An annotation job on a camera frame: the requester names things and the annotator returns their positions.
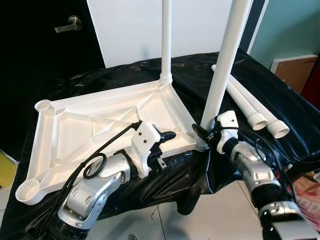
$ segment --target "white panel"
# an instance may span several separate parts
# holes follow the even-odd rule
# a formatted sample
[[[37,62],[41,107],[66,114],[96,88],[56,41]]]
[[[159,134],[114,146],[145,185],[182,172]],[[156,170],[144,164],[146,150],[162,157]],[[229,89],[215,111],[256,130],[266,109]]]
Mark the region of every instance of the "white panel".
[[[232,0],[173,0],[172,57],[219,51]],[[107,68],[161,57],[161,0],[88,0]]]

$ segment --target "yellow object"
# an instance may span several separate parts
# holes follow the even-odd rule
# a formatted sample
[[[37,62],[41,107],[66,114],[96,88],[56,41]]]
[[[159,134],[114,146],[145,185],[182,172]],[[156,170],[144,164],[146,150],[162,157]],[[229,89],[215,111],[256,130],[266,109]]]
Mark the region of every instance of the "yellow object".
[[[17,166],[0,151],[0,186],[8,187],[14,180]]]

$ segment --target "teal wall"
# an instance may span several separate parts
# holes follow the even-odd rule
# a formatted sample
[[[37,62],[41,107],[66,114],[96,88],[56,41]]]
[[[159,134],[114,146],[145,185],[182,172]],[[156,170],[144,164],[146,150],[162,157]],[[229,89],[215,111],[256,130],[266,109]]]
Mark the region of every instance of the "teal wall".
[[[269,0],[250,55],[266,68],[273,59],[320,52],[320,0]]]

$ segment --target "tile floor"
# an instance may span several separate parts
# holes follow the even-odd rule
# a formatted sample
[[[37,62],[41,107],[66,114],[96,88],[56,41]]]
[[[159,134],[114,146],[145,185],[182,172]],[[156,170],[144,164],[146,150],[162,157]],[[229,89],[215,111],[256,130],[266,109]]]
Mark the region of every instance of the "tile floor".
[[[10,189],[0,190],[0,224]],[[202,195],[194,211],[183,216],[175,202],[125,212],[97,221],[87,240],[261,240],[257,210],[243,181],[235,181],[213,195]]]

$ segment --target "white pole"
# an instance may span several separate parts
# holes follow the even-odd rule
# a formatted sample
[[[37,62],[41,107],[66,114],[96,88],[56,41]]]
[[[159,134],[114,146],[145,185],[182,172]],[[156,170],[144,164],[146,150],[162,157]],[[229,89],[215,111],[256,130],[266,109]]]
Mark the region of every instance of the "white pole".
[[[251,94],[244,86],[241,85],[232,75],[229,82],[240,92],[240,94],[257,110],[265,116],[268,121],[267,129],[275,139],[279,139],[287,135],[290,131],[289,127],[281,120],[277,119],[255,96]]]
[[[250,5],[251,0],[232,1],[220,53],[216,63],[216,70],[212,78],[201,120],[201,127],[205,130],[211,130],[213,128],[214,117],[219,114],[231,68],[246,25]]]
[[[159,87],[172,83],[171,74],[172,0],[162,0],[162,57]]]
[[[212,65],[211,69],[214,71],[216,65]],[[245,99],[244,96],[238,91],[238,89],[228,81],[226,90],[240,108],[241,112],[245,115],[249,125],[253,130],[257,131],[263,129],[267,125],[266,118],[254,109],[254,107]]]

